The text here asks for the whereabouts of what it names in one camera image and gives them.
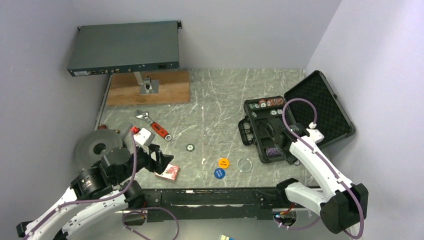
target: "open tool case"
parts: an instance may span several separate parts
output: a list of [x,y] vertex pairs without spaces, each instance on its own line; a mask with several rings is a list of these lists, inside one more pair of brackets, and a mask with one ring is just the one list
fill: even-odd
[[[283,98],[283,104],[261,107],[259,101]],[[272,163],[287,160],[281,154],[267,155],[270,148],[274,148],[273,140],[268,136],[265,127],[272,118],[281,119],[281,114],[275,111],[283,109],[284,104],[295,98],[309,100],[316,108],[316,128],[324,134],[324,139],[317,145],[322,149],[328,145],[349,137],[355,132],[355,126],[349,120],[337,95],[334,94],[324,74],[318,70],[311,73],[296,86],[288,90],[284,96],[273,96],[244,101],[246,116],[238,123],[241,140],[246,146],[256,145],[259,159],[262,163]],[[304,103],[295,101],[290,103],[285,113],[287,123],[301,123],[306,128],[314,119],[314,111]]]

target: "yellow object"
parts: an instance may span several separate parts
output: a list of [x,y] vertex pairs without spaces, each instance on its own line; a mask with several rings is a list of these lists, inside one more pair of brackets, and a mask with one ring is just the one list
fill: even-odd
[[228,159],[226,159],[226,158],[221,158],[218,161],[218,166],[222,169],[226,169],[230,166],[230,161],[228,161]]

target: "scratched surface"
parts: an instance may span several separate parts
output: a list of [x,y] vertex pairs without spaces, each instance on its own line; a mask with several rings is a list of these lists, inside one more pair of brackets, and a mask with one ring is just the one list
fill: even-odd
[[[173,136],[167,142],[156,135],[153,143],[160,145],[164,154],[175,156],[172,164],[180,167],[176,181],[163,180],[142,169],[136,174],[142,188],[272,187],[288,178],[298,179],[307,186],[317,185],[303,165],[283,161],[261,163],[256,148],[243,145],[238,129],[238,122],[245,116],[245,100],[283,95],[303,79],[302,70],[190,69],[189,72],[190,103],[117,106],[103,112],[102,122],[111,129],[130,122],[154,132],[146,122],[134,117],[136,109],[148,111]],[[132,152],[130,137],[125,142]],[[193,144],[195,150],[187,151],[187,144]],[[220,158],[228,158],[230,162],[223,179],[214,176]],[[251,160],[250,172],[238,169],[237,163],[242,158]]]

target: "red wrench handle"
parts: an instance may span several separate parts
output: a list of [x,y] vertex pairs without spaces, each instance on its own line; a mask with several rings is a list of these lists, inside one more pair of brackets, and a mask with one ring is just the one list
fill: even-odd
[[157,124],[156,122],[153,122],[150,126],[162,138],[165,138],[166,135],[169,135],[169,133],[163,127],[161,127],[161,125]]

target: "white wall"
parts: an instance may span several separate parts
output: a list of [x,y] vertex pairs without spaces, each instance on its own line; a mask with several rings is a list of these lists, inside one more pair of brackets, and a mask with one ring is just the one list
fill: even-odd
[[0,239],[48,209],[78,169],[73,152],[92,131],[106,79],[71,77],[79,25],[70,1],[0,3]]
[[301,68],[341,0],[72,0],[83,25],[181,20],[183,68]]
[[420,0],[344,0],[306,68],[324,72],[357,127],[331,150],[369,190],[365,239],[424,236],[423,26]]

